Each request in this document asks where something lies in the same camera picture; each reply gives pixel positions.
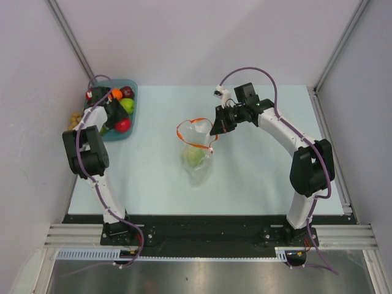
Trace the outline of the green cabbage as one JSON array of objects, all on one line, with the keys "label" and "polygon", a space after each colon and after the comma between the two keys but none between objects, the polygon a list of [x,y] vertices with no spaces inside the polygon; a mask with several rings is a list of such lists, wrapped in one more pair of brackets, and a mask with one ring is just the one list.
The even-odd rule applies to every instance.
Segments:
[{"label": "green cabbage", "polygon": [[205,158],[205,152],[201,148],[186,146],[182,153],[182,157],[190,167],[195,168],[202,163]]}]

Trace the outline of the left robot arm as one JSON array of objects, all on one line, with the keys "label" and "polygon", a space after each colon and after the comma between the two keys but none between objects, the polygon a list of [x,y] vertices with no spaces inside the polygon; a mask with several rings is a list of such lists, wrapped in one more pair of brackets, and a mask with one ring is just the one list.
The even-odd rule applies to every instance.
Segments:
[{"label": "left robot arm", "polygon": [[85,180],[103,211],[102,246],[127,246],[135,239],[126,209],[112,191],[105,174],[110,165],[103,132],[126,133],[132,127],[129,112],[121,105],[123,92],[105,86],[90,86],[80,122],[62,133],[72,173]]}]

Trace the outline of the orange fruit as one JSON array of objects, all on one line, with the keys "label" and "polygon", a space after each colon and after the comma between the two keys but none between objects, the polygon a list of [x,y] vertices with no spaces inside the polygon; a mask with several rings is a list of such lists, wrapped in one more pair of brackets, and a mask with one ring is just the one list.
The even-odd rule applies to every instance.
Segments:
[{"label": "orange fruit", "polygon": [[121,100],[123,98],[123,93],[120,89],[113,89],[110,93],[111,99]]}]

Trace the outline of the green apple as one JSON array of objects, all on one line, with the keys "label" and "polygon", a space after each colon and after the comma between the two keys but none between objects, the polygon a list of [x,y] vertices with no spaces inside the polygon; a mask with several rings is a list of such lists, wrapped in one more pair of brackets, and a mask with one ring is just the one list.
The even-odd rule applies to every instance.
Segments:
[{"label": "green apple", "polygon": [[120,101],[120,104],[122,105],[122,107],[125,109],[125,111],[128,114],[131,114],[134,112],[134,105],[135,102],[133,99],[131,98],[122,98]]}]

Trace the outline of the red apple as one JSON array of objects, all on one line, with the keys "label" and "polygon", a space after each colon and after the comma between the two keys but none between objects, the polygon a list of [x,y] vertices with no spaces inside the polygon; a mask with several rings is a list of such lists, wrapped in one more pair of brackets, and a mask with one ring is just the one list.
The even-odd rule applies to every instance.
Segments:
[{"label": "red apple", "polygon": [[116,123],[115,131],[117,131],[119,133],[125,133],[125,132],[129,131],[129,129],[131,127],[132,127],[131,120],[129,118],[124,118]]}]

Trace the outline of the clear zip top bag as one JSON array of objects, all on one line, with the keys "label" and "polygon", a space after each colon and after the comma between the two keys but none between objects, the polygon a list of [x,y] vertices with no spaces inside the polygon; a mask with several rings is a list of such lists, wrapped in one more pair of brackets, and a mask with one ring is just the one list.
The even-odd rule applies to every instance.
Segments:
[{"label": "clear zip top bag", "polygon": [[187,119],[176,127],[176,135],[183,143],[181,163],[192,186],[202,185],[210,174],[213,144],[218,135],[210,135],[213,123],[208,118]]}]

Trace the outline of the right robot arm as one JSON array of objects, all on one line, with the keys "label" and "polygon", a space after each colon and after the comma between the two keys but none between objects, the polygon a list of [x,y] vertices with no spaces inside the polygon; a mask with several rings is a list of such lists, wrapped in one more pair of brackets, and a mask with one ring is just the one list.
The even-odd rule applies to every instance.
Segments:
[{"label": "right robot arm", "polygon": [[305,236],[303,228],[311,223],[314,200],[334,180],[331,143],[315,140],[296,129],[279,114],[273,101],[259,98],[252,83],[235,88],[234,105],[230,104],[230,91],[223,86],[217,86],[214,95],[220,98],[220,105],[215,107],[211,136],[231,132],[246,121],[270,134],[292,157],[290,183],[295,194],[282,237],[288,245],[298,245]]}]

